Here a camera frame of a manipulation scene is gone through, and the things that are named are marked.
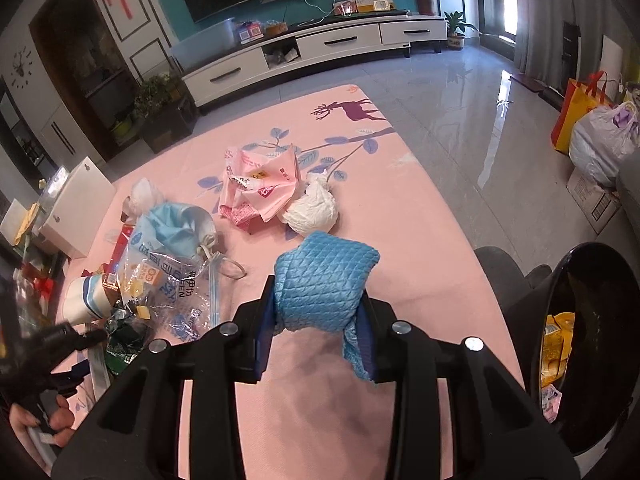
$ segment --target gray curtain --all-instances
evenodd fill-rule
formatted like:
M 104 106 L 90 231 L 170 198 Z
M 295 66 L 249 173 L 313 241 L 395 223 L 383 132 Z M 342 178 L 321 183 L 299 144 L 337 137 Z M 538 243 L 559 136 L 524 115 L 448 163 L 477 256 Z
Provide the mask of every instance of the gray curtain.
M 613 0 L 574 0 L 582 35 L 579 78 L 595 72 L 602 55 L 602 36 L 626 52 L 632 36 Z M 525 74 L 559 88 L 562 76 L 562 22 L 574 22 L 571 0 L 518 0 L 518 33 L 514 64 Z

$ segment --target wall clock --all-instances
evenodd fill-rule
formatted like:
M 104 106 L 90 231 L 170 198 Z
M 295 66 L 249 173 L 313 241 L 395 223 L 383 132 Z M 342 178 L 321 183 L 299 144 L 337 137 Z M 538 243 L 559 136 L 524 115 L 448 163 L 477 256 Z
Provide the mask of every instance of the wall clock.
M 31 75 L 31 65 L 33 61 L 29 59 L 31 56 L 31 50 L 27 52 L 27 47 L 23 47 L 22 50 L 18 50 L 14 54 L 13 71 L 11 76 L 14 78 L 11 81 L 11 86 L 14 88 L 24 88 L 29 84 L 29 76 Z

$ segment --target human hand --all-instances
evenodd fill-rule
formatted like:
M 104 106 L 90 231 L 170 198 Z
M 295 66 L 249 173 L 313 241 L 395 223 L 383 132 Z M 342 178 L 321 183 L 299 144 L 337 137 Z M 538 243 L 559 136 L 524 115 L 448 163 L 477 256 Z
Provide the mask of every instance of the human hand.
M 49 427 L 53 431 L 57 432 L 53 436 L 56 446 L 65 447 L 75 433 L 75 431 L 71 429 L 75 417 L 69 409 L 69 403 L 66 402 L 65 397 L 58 395 L 56 397 L 56 402 L 60 408 L 51 415 L 51 417 L 49 417 Z M 33 458 L 41 468 L 49 472 L 46 464 L 42 460 L 42 457 L 33 445 L 28 432 L 28 428 L 37 427 L 38 419 L 22 406 L 12 404 L 11 410 L 9 411 L 9 423 L 11 424 L 12 430 L 14 430 L 15 436 L 24 446 L 24 449 L 27 450 L 31 458 Z

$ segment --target teal wall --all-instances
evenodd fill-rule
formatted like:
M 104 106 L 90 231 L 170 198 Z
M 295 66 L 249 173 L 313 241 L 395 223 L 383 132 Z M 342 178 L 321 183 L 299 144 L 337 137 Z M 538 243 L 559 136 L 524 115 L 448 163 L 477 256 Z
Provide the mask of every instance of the teal wall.
M 184 40 L 192 34 L 207 28 L 214 23 L 227 18 L 236 18 L 238 22 L 247 20 L 286 21 L 287 23 L 299 23 L 312 18 L 320 18 L 322 12 L 315 7 L 308 6 L 303 0 L 277 0 L 266 4 L 259 0 L 250 0 L 244 4 L 233 6 L 227 10 L 217 12 L 208 18 L 194 23 L 189 9 L 184 0 L 159 0 L 162 10 L 171 24 L 175 35 L 179 40 Z M 317 5 L 329 11 L 331 0 L 307 0 L 310 4 Z M 398 9 L 415 9 L 415 0 L 394 0 Z

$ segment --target glossy floor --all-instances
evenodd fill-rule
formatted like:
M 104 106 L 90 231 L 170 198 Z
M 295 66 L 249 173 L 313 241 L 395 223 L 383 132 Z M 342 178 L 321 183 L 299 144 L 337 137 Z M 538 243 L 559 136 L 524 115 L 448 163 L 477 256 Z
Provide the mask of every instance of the glossy floor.
M 566 190 L 571 162 L 550 145 L 558 112 L 510 81 L 513 71 L 508 60 L 476 47 L 367 62 L 217 108 L 193 135 L 278 102 L 357 84 L 414 152 L 473 247 L 501 247 L 524 272 L 554 267 L 596 235 Z M 131 150 L 135 166 L 153 157 L 143 144 Z M 114 170 L 132 170 L 131 158 L 121 157 Z

